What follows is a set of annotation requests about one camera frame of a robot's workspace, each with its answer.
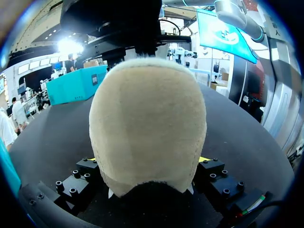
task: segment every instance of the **cable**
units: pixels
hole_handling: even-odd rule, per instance
[[[174,25],[175,27],[177,27],[177,29],[179,30],[179,36],[181,35],[181,30],[180,30],[180,28],[179,28],[175,23],[173,23],[172,21],[164,20],[164,19],[159,19],[159,21],[166,21],[166,22],[169,22],[169,23],[173,24],[173,25]]]
[[[268,208],[268,207],[272,207],[272,206],[282,206],[283,204],[283,201],[282,200],[276,200],[276,201],[271,201],[269,203],[266,203],[262,206],[257,206],[256,208],[252,209],[251,211],[249,211],[246,215],[250,214],[251,212],[257,212],[259,210],[263,210],[265,208]]]

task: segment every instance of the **cardboard box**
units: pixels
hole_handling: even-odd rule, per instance
[[[228,81],[216,80],[215,82],[211,82],[210,87],[214,90],[217,89],[217,86],[227,87]]]
[[[97,67],[97,66],[99,66],[97,60],[92,60],[90,62],[84,63],[84,68]]]
[[[222,80],[223,81],[228,81],[229,74],[228,73],[222,73]]]

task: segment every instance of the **black round table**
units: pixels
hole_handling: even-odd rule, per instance
[[[275,140],[235,103],[204,85],[200,87],[208,126],[202,156],[223,161],[231,175],[245,182],[246,190],[257,187],[272,192],[273,200],[281,200],[294,173]],[[88,120],[91,102],[92,98],[52,106],[19,135],[10,156],[23,186],[43,181],[55,190],[55,182],[71,175],[79,160],[94,157]],[[192,200],[194,209],[191,220],[186,221],[188,227],[215,227],[221,214],[204,195],[195,192]],[[261,224],[273,211],[274,208],[265,209],[256,222]],[[104,228],[134,227],[130,219],[111,206],[107,192],[97,194],[78,217]]]

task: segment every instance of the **white shirt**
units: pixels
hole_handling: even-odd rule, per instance
[[[30,91],[26,91],[25,92],[25,97],[26,97],[27,101],[30,99],[30,96],[31,96],[31,92]]]
[[[41,90],[44,91],[47,89],[47,84],[45,82],[40,84]]]
[[[17,139],[17,134],[10,124],[8,116],[3,111],[0,111],[0,138],[6,147]]]
[[[25,116],[24,108],[21,101],[16,101],[12,108],[13,119],[17,121],[18,124],[24,124],[28,119]]]

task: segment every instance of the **fuzzy fabric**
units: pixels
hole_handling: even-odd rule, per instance
[[[93,98],[89,124],[101,175],[116,196],[150,181],[179,192],[190,186],[207,124],[187,68],[157,58],[118,64]]]

